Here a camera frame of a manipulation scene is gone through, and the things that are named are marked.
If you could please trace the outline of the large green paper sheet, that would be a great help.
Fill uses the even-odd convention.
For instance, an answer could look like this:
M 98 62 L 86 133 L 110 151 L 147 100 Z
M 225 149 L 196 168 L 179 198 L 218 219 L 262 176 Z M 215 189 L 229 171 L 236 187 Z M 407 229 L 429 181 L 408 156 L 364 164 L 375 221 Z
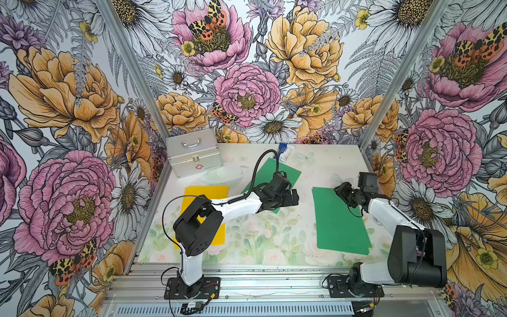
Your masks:
M 312 189 L 319 249 L 369 255 L 372 247 L 357 208 L 348 207 L 331 188 Z

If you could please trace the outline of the yellow paper sheet under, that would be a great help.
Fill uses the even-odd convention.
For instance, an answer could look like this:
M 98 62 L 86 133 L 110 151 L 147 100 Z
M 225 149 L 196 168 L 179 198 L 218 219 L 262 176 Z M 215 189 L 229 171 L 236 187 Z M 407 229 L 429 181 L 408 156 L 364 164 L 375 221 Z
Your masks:
M 227 186 L 190 186 L 185 189 L 182 212 L 173 230 L 187 256 L 197 256 L 210 246 L 224 244 L 224 216 L 211 201 L 227 197 Z

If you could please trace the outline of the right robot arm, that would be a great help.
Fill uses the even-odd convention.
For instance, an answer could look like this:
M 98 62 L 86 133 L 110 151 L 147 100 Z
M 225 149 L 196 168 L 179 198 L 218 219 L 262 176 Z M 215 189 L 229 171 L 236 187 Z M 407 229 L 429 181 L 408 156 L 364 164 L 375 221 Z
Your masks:
M 440 231 L 417 223 L 386 195 L 366 187 L 353 188 L 344 182 L 334 192 L 347 207 L 361 207 L 392 235 L 385 262 L 357 262 L 349 270 L 346 285 L 352 296 L 367 296 L 383 285 L 442 288 L 447 284 L 446 239 Z

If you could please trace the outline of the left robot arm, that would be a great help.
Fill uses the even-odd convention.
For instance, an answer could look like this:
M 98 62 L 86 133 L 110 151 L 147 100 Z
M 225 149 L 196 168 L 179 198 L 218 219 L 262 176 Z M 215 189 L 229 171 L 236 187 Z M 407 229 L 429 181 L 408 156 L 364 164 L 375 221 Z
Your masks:
M 220 226 L 231 220 L 262 211 L 297 206 L 299 196 L 284 172 L 274 173 L 272 180 L 227 199 L 209 199 L 206 195 L 194 198 L 173 224 L 182 252 L 180 283 L 186 287 L 202 284 L 202 253 L 210 247 Z

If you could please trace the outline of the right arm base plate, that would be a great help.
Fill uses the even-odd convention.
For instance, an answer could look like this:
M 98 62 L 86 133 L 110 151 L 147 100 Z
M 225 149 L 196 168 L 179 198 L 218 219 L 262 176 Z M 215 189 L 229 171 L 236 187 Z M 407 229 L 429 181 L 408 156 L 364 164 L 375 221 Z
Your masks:
M 338 274 L 327 276 L 323 287 L 328 290 L 331 298 L 382 298 L 385 296 L 381 285 L 350 282 L 349 276 Z

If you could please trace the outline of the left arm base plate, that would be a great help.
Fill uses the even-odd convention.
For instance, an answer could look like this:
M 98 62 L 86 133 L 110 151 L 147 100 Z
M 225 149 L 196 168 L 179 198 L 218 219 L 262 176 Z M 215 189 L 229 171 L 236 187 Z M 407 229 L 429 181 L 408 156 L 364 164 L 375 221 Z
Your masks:
M 221 278 L 202 277 L 193 285 L 186 285 L 181 277 L 168 279 L 165 288 L 165 300 L 213 300 L 219 298 Z

